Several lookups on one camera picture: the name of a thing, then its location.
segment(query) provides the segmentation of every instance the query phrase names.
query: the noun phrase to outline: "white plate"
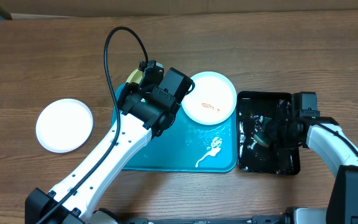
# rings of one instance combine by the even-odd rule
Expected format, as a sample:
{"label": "white plate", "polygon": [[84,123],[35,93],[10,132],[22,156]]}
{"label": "white plate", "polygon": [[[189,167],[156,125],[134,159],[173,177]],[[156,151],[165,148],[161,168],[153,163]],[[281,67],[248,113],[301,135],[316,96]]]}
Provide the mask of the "white plate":
{"label": "white plate", "polygon": [[191,78],[195,89],[183,99],[185,113],[197,123],[219,124],[236,108],[237,94],[233,84],[216,72],[201,72]]}
{"label": "white plate", "polygon": [[35,133],[40,144],[51,152],[70,152],[89,138],[93,127],[90,109],[74,99],[49,104],[40,114]]}

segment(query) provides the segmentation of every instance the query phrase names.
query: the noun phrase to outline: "white spill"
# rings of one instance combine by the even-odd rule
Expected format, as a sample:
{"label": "white spill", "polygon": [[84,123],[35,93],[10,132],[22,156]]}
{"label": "white spill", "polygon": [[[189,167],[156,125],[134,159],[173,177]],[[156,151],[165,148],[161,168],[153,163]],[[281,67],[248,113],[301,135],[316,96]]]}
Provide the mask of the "white spill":
{"label": "white spill", "polygon": [[199,159],[196,163],[196,167],[198,167],[198,164],[205,159],[207,156],[216,156],[218,152],[221,151],[222,147],[222,138],[215,137],[212,140],[211,147],[207,147],[207,150],[209,150],[201,159]]}

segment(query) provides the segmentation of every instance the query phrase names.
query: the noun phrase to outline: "food residue on plate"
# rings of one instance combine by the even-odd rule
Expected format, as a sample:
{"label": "food residue on plate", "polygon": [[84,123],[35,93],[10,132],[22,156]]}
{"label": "food residue on plate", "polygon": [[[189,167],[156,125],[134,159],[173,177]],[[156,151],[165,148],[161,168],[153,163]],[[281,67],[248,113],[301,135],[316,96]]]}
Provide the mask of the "food residue on plate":
{"label": "food residue on plate", "polygon": [[215,107],[213,107],[212,105],[210,105],[208,103],[202,103],[201,106],[204,108],[212,108],[212,110],[215,110]]}

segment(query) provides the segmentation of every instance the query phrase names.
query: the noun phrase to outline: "blue cutting board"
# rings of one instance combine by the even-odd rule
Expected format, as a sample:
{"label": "blue cutting board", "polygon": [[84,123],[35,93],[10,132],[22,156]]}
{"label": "blue cutting board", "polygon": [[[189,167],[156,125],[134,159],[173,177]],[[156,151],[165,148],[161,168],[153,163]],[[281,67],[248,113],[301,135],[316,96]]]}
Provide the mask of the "blue cutting board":
{"label": "blue cutting board", "polygon": [[[123,87],[116,90],[117,98]],[[113,108],[112,124],[115,120]],[[220,124],[202,125],[180,108],[174,124],[135,154],[124,169],[229,172],[237,163],[236,134],[235,112]]]}

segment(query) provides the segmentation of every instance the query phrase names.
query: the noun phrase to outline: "black cable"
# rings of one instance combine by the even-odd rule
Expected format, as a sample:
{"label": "black cable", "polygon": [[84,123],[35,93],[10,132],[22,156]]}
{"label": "black cable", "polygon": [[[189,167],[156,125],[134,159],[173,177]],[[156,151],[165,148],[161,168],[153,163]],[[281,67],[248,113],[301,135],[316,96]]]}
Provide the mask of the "black cable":
{"label": "black cable", "polygon": [[107,78],[107,83],[109,85],[109,89],[110,89],[110,93],[111,93],[111,97],[112,97],[112,101],[114,103],[114,107],[116,109],[116,117],[117,117],[117,130],[116,130],[116,134],[114,135],[114,139],[111,142],[111,145],[109,146],[109,148],[107,149],[107,151],[104,153],[104,155],[100,158],[100,160],[92,167],[91,170],[88,171],[88,173],[51,209],[49,210],[48,213],[46,213],[38,222],[37,224],[41,224],[44,221],[46,221],[53,213],[54,211],[59,208],[61,205],[63,205],[63,203],[70,197],[72,196],[77,190],[78,188],[80,188],[80,186],[87,180],[87,178],[92,175],[92,173],[100,166],[100,164],[102,164],[102,162],[105,160],[105,158],[107,158],[107,156],[109,155],[109,153],[111,152],[111,150],[113,149],[113,147],[116,145],[117,140],[118,140],[118,136],[121,130],[121,117],[119,109],[118,109],[118,103],[117,103],[117,99],[116,99],[116,95],[114,93],[114,88],[112,87],[111,84],[111,79],[110,79],[110,73],[109,73],[109,65],[108,65],[108,48],[109,48],[109,43],[110,43],[110,39],[112,37],[112,35],[118,31],[118,30],[126,30],[128,32],[130,32],[135,38],[136,40],[139,42],[140,47],[142,47],[143,50],[143,54],[145,57],[145,61],[146,64],[149,61],[149,58],[147,57],[147,52],[146,49],[144,48],[144,45],[142,43],[142,41],[140,40],[140,38],[138,37],[138,35],[131,30],[128,27],[116,27],[114,28],[109,35],[107,36],[106,39],[106,43],[104,44],[104,72],[106,74],[106,78]]}
{"label": "black cable", "polygon": [[315,124],[317,126],[319,126],[320,128],[323,128],[327,131],[329,131],[331,134],[337,136],[340,140],[342,140],[347,146],[349,146],[349,148],[352,150],[352,152],[357,156],[358,158],[358,150],[353,146],[353,144],[347,140],[345,137],[341,136],[337,131],[333,131],[331,128],[326,127],[325,125],[321,124],[321,123],[317,123],[314,122],[312,124]]}

